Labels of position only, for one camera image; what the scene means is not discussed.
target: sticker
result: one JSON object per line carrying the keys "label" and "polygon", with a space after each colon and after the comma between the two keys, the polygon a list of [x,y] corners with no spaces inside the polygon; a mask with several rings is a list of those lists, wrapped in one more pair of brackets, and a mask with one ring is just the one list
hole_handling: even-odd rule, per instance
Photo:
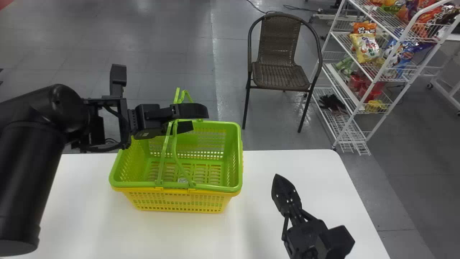
{"label": "sticker", "polygon": [[187,181],[186,178],[178,178],[178,179],[177,179],[177,182],[178,182],[178,183],[189,183],[189,181]]}

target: plastic basket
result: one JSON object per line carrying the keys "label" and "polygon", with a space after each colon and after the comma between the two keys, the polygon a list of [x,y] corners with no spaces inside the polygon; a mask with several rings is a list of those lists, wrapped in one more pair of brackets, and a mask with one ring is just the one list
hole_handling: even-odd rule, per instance
{"label": "plastic basket", "polygon": [[[178,95],[175,103],[188,93]],[[242,186],[240,126],[192,120],[193,131],[176,134],[177,121],[168,125],[172,135],[132,139],[118,152],[109,182],[140,210],[222,212]]]}

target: basket handle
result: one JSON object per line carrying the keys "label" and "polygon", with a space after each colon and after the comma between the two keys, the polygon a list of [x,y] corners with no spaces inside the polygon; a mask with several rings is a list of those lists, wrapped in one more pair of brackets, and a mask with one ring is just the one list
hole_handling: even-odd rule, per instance
{"label": "basket handle", "polygon": [[[176,94],[174,96],[174,104],[179,104],[182,103],[185,99],[185,97],[189,99],[189,102],[193,102],[192,98],[190,97],[190,94],[187,90],[182,90],[180,91],[180,88],[176,88]],[[196,185],[196,182],[192,180],[192,177],[185,171],[184,167],[181,165],[179,162],[179,158],[177,157],[177,128],[178,128],[178,122],[177,120],[170,121],[168,123],[168,128],[166,130],[166,136],[165,140],[163,142],[163,147],[161,150],[161,155],[160,155],[160,164],[159,164],[159,172],[158,172],[158,177],[155,181],[156,186],[163,186],[163,180],[162,180],[162,175],[163,175],[163,169],[164,169],[164,164],[165,164],[165,156],[166,156],[166,149],[168,146],[170,134],[171,134],[171,129],[172,129],[172,142],[171,142],[171,153],[172,157],[174,158],[174,161],[176,162],[178,168],[179,168],[179,173],[187,179],[187,182],[190,187],[193,187]]]}
{"label": "basket handle", "polygon": [[172,130],[171,153],[172,153],[172,157],[174,158],[174,161],[176,162],[177,167],[179,168],[179,173],[182,174],[182,176],[184,176],[185,179],[187,179],[187,182],[189,183],[189,186],[192,188],[192,187],[196,186],[196,182],[193,181],[192,177],[185,171],[184,167],[182,166],[182,164],[179,161],[179,158],[177,157],[177,150],[176,150],[176,147],[177,147],[177,127],[178,127],[178,123],[177,123],[177,121],[174,121],[174,126],[172,128],[173,130]]}
{"label": "basket handle", "polygon": [[[168,128],[166,132],[171,132],[171,127],[173,125],[173,122],[168,123]],[[162,186],[163,185],[163,180],[162,180],[162,175],[163,175],[163,168],[165,165],[165,156],[166,156],[166,149],[168,147],[168,141],[169,141],[169,135],[166,134],[165,140],[163,142],[163,147],[161,149],[161,154],[160,154],[160,164],[158,165],[158,177],[155,180],[155,185],[156,186]]]}

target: wicker chair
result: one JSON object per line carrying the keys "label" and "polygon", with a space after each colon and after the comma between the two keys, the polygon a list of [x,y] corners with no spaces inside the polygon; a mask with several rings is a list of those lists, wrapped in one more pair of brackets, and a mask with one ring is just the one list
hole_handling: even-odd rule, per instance
{"label": "wicker chair", "polygon": [[[254,27],[262,21],[259,55],[256,62],[251,60],[251,36]],[[305,25],[313,33],[318,52],[318,66],[313,82],[308,81],[304,70],[294,62],[295,49],[300,26]],[[247,83],[244,104],[243,129],[246,127],[249,91],[252,88],[305,92],[307,101],[304,107],[298,132],[302,130],[313,88],[321,72],[322,55],[318,35],[301,18],[283,12],[269,13],[257,19],[249,29],[247,39]],[[255,85],[251,85],[251,75]]]}

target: gray floor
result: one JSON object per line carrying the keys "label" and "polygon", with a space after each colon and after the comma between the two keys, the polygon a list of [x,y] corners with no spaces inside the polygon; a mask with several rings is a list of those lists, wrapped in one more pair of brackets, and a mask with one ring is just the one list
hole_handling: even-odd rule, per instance
{"label": "gray floor", "polygon": [[[285,12],[282,4],[313,9],[332,3],[254,2],[265,11]],[[291,13],[306,20],[310,16]],[[0,68],[5,69],[0,101],[52,83],[99,97],[108,93],[110,64],[120,63],[128,66],[125,96],[130,108],[168,105],[181,87],[208,107],[212,119],[240,123],[247,30],[260,16],[244,0],[15,0],[0,11]],[[314,27],[327,34],[324,22]],[[256,27],[253,58],[258,33]],[[296,60],[307,73],[316,61],[313,44],[303,30]],[[393,259],[458,257],[460,120],[425,85],[424,79],[416,81],[369,142],[373,156],[341,153]],[[302,133],[296,132],[302,101],[298,93],[253,90],[242,132],[244,149],[329,148],[314,106]],[[115,132],[108,129],[109,135]]]}

